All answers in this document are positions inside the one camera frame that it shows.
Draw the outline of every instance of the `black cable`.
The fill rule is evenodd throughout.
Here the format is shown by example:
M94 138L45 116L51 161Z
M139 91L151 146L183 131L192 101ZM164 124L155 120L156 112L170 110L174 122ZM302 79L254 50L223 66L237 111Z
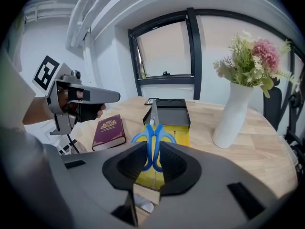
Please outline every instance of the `black cable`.
M69 139L71 145L75 148L76 152L79 154L80 152L78 151L78 149L76 148L76 146L75 146L74 143L72 142L71 137L70 137L69 134L67 134L67 137L68 137L68 139Z

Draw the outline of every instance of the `book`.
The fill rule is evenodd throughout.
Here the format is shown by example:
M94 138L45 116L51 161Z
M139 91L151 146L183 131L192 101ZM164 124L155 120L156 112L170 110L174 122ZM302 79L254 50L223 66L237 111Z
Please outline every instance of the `book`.
M98 122L92 150L100 151L126 142L121 116L115 115Z

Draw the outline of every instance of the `black box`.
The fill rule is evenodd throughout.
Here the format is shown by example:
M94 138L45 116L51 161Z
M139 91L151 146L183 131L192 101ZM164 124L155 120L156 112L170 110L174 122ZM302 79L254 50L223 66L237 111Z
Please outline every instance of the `black box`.
M190 129L191 120L184 99L157 99L156 104L160 124L188 126ZM143 118L144 124L149 124L151 110Z

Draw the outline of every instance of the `wooden tabletop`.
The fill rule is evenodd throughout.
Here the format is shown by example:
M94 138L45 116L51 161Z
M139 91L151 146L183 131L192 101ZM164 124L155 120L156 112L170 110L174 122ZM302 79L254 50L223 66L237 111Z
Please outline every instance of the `wooden tabletop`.
M127 143L143 128L143 118L150 109L147 98L135 97L111 108L94 121L82 123L76 134L87 151L91 152L97 123L120 114ZM257 111L248 109L241 132L227 149L218 148L212 141L223 105L186 101L191 126L190 147L226 157L255 176L279 198L296 188L297 178L292 159L269 122Z

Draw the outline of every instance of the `white vase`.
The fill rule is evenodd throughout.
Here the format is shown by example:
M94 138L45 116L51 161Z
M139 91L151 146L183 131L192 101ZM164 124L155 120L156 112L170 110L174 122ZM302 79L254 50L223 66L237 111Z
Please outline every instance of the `white vase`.
M241 130L253 87L230 83L230 97L212 140L220 148L229 147Z

